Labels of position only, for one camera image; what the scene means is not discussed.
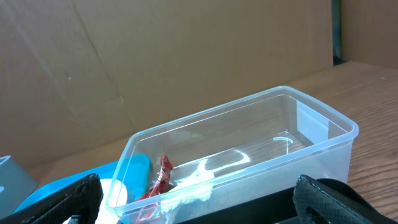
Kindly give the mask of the white tissue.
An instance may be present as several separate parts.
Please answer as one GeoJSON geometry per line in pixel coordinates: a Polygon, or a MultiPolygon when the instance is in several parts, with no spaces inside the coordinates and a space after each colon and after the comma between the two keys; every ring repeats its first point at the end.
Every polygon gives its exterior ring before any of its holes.
{"type": "Polygon", "coordinates": [[[205,202],[210,198],[213,186],[211,184],[200,186],[200,184],[215,178],[214,172],[205,168],[207,160],[201,160],[196,170],[171,190],[171,192],[177,191],[174,196],[160,203],[160,212],[165,215],[165,223],[174,223],[175,217],[183,205],[198,200],[205,202]]]}

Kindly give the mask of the large white plate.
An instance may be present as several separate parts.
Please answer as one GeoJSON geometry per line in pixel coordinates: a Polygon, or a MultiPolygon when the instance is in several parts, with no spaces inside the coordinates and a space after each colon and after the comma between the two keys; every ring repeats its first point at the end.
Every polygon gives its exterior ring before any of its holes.
{"type": "Polygon", "coordinates": [[[113,190],[111,191],[111,182],[112,179],[101,179],[101,186],[103,189],[103,200],[101,202],[98,217],[95,221],[95,224],[117,224],[121,223],[119,217],[115,215],[113,212],[110,212],[106,208],[106,199],[109,195],[109,205],[112,207],[117,207],[121,205],[125,205],[127,202],[127,188],[121,181],[116,180],[114,183],[113,190]]]}

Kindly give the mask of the red snack wrapper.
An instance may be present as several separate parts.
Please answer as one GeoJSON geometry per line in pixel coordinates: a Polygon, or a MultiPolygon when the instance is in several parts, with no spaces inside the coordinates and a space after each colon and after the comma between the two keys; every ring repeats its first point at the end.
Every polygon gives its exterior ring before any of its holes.
{"type": "MultiPolygon", "coordinates": [[[[169,161],[169,158],[166,155],[163,155],[160,160],[160,171],[155,183],[146,193],[135,199],[135,202],[168,192],[170,190],[170,176],[172,169],[173,165],[169,161]]],[[[135,218],[135,222],[144,223],[159,219],[159,205],[160,203],[155,203],[141,208],[139,214],[135,218]]]]}

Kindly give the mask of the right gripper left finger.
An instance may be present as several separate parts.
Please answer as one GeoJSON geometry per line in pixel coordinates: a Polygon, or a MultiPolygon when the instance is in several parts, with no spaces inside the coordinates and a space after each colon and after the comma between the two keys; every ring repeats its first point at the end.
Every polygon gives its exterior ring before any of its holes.
{"type": "Polygon", "coordinates": [[[98,174],[89,174],[1,219],[1,224],[94,224],[103,199],[98,174]]]}

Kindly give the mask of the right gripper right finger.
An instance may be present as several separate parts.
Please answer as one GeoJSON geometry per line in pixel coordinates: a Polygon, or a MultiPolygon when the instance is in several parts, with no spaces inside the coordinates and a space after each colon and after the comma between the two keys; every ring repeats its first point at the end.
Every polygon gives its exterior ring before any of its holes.
{"type": "Polygon", "coordinates": [[[307,175],[297,179],[293,201],[300,223],[395,223],[307,175]]]}

